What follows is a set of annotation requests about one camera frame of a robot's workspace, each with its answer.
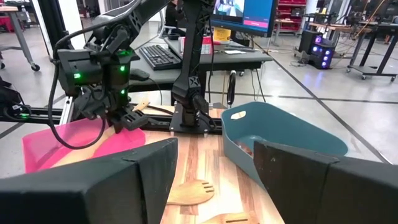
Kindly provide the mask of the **computer tower purple lights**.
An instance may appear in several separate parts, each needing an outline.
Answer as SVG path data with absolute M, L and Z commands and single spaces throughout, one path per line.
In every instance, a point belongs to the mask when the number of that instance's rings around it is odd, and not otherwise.
M 330 68 L 335 47 L 330 44 L 314 43 L 308 63 L 319 70 Z

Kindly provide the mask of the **person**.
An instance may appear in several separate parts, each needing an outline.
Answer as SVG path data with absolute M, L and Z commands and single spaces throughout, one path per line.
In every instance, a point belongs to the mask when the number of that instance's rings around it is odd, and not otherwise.
M 185 14 L 183 9 L 177 9 L 178 0 L 171 0 L 165 10 L 165 25 L 169 27 L 175 27 L 174 29 L 165 30 L 174 34 L 178 34 L 181 37 L 185 37 L 185 31 L 178 28 L 178 21 L 184 20 Z

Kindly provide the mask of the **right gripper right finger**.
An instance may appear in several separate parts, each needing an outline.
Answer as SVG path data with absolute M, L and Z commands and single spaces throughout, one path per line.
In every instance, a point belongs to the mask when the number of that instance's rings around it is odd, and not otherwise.
M 398 224 L 398 166 L 254 143 L 254 165 L 285 224 Z

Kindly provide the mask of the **red shelving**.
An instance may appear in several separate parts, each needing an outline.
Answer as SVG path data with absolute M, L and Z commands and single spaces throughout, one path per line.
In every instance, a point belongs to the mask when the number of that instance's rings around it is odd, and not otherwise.
M 306 6 L 307 0 L 278 0 L 277 27 L 280 31 L 300 32 Z

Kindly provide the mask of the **long wooden spatula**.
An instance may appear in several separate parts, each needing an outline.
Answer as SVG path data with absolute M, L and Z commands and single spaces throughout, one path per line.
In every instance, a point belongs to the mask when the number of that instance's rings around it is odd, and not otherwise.
M 80 150 L 72 150 L 72 152 L 69 152 L 52 167 L 134 149 L 143 146 L 145 142 L 146 135 L 141 129 L 137 128 L 133 131 L 123 130 L 117 133 L 115 125 L 112 125 L 104 131 L 100 139 L 92 146 Z

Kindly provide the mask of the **grey table on casters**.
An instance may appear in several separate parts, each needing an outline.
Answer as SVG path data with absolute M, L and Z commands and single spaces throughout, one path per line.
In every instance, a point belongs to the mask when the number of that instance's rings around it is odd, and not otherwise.
M 19 42 L 19 47 L 17 46 L 2 46 L 0 45 L 0 69 L 4 69 L 6 67 L 6 65 L 4 64 L 4 62 L 2 61 L 2 52 L 3 51 L 7 51 L 7 50 L 21 50 L 24 54 L 24 57 L 27 59 L 27 62 L 29 63 L 31 69 L 35 72 L 38 72 L 40 70 L 40 66 L 37 65 L 31 56 L 29 47 L 27 45 L 27 42 L 25 40 L 25 37 L 23 35 L 23 31 L 21 28 L 21 24 L 17 18 L 17 12 L 18 9 L 17 7 L 14 6 L 0 6 L 0 12 L 1 13 L 6 13 L 11 20 L 11 24 L 14 28 L 14 33 L 18 39 Z

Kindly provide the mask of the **wooden fork spatula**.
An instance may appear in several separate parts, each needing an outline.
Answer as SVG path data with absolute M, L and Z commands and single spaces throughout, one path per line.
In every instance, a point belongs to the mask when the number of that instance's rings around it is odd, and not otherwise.
M 209 201 L 214 194 L 214 186 L 208 181 L 190 180 L 171 189 L 167 205 L 198 205 Z

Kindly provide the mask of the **black table on casters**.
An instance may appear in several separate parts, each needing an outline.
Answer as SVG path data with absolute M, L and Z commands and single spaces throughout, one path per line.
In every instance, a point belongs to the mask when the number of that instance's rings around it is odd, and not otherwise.
M 398 77 L 398 72 L 395 73 L 384 73 L 383 70 L 390 59 L 391 53 L 394 50 L 394 47 L 396 46 L 396 43 L 398 42 L 398 24 L 393 24 L 393 23 L 384 23 L 384 22 L 359 22 L 360 25 L 362 25 L 362 30 L 358 32 L 358 43 L 356 45 L 356 48 L 353 52 L 353 56 L 351 57 L 350 63 L 346 68 L 346 72 L 349 73 L 352 70 L 356 70 L 361 74 L 361 78 L 365 80 L 367 77 L 390 77 L 391 82 L 394 82 L 395 79 Z M 362 46 L 364 37 L 365 37 L 365 32 L 364 30 L 368 28 L 370 29 L 370 40 L 368 43 L 368 46 L 366 47 L 365 53 L 359 63 L 359 65 L 354 65 L 354 62 L 356 60 L 356 57 L 358 55 L 358 52 Z M 386 54 L 383 56 L 383 59 L 381 63 L 379 64 L 378 67 L 372 67 L 372 66 L 365 66 L 365 63 L 368 59 L 368 56 L 371 52 L 371 49 L 376 41 L 376 37 L 378 34 L 388 34 L 392 36 L 391 43 L 386 51 Z

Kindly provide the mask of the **short wooden utensil handle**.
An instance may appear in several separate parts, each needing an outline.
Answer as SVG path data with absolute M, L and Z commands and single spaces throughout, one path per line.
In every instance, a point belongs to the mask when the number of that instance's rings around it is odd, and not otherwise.
M 224 213 L 202 222 L 201 224 L 260 224 L 253 212 Z

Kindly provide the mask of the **yellow container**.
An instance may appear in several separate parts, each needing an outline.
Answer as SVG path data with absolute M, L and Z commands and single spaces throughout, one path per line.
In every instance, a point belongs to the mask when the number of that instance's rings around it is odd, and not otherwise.
M 229 44 L 231 40 L 231 30 L 221 27 L 214 27 L 213 40 L 220 44 Z

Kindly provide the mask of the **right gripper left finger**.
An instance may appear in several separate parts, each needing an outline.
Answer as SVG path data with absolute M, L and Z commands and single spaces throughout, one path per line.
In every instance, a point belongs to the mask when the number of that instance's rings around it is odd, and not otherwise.
M 0 224 L 160 224 L 178 139 L 0 179 Z

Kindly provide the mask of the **red and white box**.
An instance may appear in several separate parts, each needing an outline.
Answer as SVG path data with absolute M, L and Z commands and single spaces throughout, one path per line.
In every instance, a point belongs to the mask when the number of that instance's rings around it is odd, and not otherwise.
M 180 55 L 183 55 L 184 47 L 185 47 L 185 39 L 186 37 L 178 38 L 178 52 Z M 202 55 L 211 55 L 213 53 L 213 44 L 211 37 L 204 37 L 201 46 L 201 54 Z

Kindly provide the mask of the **black frame post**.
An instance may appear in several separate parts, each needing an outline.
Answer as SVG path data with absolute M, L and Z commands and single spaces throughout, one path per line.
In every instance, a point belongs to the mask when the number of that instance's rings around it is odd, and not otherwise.
M 53 58 L 53 51 L 56 43 L 67 36 L 64 19 L 62 16 L 59 0 L 37 0 L 44 20 L 45 30 L 51 45 L 50 58 Z

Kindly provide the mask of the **teal plastic bin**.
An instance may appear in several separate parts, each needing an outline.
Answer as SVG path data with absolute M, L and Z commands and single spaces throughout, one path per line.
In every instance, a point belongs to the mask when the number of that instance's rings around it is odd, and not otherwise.
M 263 187 L 253 158 L 237 144 L 254 149 L 255 140 L 344 156 L 347 145 L 335 135 L 274 105 L 253 101 L 221 114 L 224 155 Z

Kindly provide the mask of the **black keyboard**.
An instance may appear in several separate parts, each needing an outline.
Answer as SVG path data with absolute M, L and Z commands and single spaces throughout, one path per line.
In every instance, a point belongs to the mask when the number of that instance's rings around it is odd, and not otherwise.
M 141 47 L 140 54 L 153 70 L 181 69 L 181 59 L 160 45 Z

